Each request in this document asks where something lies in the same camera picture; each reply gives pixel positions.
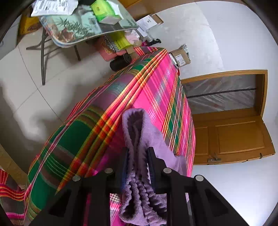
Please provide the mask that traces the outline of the purple fleece pants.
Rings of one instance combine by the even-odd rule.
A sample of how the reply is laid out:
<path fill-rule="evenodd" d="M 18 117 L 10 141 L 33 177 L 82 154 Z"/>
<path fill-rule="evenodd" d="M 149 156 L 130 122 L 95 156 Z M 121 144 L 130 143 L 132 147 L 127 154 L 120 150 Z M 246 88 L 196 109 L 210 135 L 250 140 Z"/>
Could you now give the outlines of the purple fleece pants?
<path fill-rule="evenodd" d="M 187 174 L 186 159 L 174 155 L 144 109 L 126 110 L 122 114 L 122 130 L 129 159 L 119 217 L 134 225 L 166 224 L 166 196 L 155 194 L 151 186 L 146 151 L 152 147 L 157 158 L 183 176 Z"/>

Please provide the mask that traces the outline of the folding table with floral cover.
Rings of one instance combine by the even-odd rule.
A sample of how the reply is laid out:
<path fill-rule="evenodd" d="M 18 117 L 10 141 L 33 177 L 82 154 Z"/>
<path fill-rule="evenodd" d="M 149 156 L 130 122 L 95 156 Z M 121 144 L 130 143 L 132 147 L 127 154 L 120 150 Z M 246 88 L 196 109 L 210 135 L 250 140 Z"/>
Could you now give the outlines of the folding table with floral cover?
<path fill-rule="evenodd" d="M 71 15 L 44 15 L 38 17 L 42 24 L 42 38 L 39 44 L 28 47 L 28 50 L 40 50 L 40 70 L 42 85 L 46 83 L 45 43 L 52 41 L 57 49 L 73 47 L 79 55 L 77 44 L 105 34 L 117 31 L 136 30 L 138 25 L 120 1 L 123 19 L 115 25 L 99 23 L 91 9 L 95 1 L 78 1 L 78 6 Z"/>

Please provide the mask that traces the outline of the pink plaid bed sheet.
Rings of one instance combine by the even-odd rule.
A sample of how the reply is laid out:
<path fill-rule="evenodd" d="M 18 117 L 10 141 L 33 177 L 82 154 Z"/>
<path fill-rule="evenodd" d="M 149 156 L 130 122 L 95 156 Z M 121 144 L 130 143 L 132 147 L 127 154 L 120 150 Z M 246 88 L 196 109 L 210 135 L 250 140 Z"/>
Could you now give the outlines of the pink plaid bed sheet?
<path fill-rule="evenodd" d="M 78 102 L 32 161 L 25 188 L 1 170 L 1 207 L 9 225 L 29 225 L 74 176 L 90 177 L 117 163 L 125 146 L 123 113 L 144 109 L 191 176 L 195 128 L 179 70 L 164 48 L 137 48 L 130 65 Z"/>

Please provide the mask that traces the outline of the wooden door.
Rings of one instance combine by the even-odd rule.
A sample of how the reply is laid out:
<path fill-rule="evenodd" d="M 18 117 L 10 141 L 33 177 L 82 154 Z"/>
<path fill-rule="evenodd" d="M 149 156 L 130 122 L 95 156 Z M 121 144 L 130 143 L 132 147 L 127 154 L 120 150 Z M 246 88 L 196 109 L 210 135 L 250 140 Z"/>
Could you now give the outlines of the wooden door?
<path fill-rule="evenodd" d="M 275 154 L 263 122 L 267 70 L 211 73 L 182 80 L 196 135 L 195 165 L 246 162 Z"/>

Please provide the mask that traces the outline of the black cylinder object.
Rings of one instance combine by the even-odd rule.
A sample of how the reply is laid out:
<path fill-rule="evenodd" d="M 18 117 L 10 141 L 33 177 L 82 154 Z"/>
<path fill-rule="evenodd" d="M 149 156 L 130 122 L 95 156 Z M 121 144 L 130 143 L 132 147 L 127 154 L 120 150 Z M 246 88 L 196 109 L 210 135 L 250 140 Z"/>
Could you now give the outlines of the black cylinder object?
<path fill-rule="evenodd" d="M 117 56 L 113 61 L 110 62 L 110 68 L 112 71 L 117 72 L 127 67 L 132 61 L 132 57 L 125 53 L 121 56 Z"/>

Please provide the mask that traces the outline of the brown cardboard box with label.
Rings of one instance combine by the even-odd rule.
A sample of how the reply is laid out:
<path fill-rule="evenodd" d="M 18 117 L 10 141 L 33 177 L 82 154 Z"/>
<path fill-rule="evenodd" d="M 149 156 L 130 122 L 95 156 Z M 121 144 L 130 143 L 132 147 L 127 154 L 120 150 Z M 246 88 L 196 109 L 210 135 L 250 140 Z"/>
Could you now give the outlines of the brown cardboard box with label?
<path fill-rule="evenodd" d="M 169 54 L 174 64 L 176 64 L 179 68 L 191 63 L 186 44 L 181 45 L 178 49 L 170 52 Z"/>

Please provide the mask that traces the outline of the white small box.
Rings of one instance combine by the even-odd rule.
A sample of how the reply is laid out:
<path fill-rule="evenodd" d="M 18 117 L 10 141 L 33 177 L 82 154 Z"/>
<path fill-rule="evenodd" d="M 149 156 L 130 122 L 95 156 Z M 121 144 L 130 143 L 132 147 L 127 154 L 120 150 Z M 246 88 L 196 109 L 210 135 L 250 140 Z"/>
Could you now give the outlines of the white small box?
<path fill-rule="evenodd" d="M 149 30 L 163 24 L 163 20 L 157 14 L 152 14 L 137 20 L 136 23 L 141 30 L 147 33 Z"/>

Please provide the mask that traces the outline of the green white box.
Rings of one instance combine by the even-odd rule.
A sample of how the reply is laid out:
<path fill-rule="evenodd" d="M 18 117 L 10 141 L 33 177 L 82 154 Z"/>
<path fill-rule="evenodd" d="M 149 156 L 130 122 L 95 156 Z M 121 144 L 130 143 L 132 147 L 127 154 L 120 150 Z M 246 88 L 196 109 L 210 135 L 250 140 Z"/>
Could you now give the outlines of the green white box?
<path fill-rule="evenodd" d="M 115 25 L 123 19 L 119 5 L 113 1 L 96 0 L 91 9 L 99 23 Z"/>

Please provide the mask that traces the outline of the yellow box on floor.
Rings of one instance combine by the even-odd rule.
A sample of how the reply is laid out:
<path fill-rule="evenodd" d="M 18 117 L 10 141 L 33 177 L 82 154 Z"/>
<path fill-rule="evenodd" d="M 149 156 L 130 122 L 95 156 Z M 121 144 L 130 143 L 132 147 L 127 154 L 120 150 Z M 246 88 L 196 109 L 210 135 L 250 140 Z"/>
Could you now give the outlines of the yellow box on floor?
<path fill-rule="evenodd" d="M 31 12 L 31 8 L 28 8 L 22 13 L 19 23 L 20 36 L 33 33 L 42 26 L 38 17 L 31 17 Z"/>

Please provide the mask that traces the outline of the white paper sheet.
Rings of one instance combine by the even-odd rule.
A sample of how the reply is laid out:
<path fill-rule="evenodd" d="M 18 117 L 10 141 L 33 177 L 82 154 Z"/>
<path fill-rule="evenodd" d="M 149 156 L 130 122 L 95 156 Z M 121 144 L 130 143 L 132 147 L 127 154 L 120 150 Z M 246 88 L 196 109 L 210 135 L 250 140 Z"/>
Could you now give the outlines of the white paper sheet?
<path fill-rule="evenodd" d="M 71 15 L 78 6 L 76 0 L 41 0 L 32 4 L 31 17 Z"/>

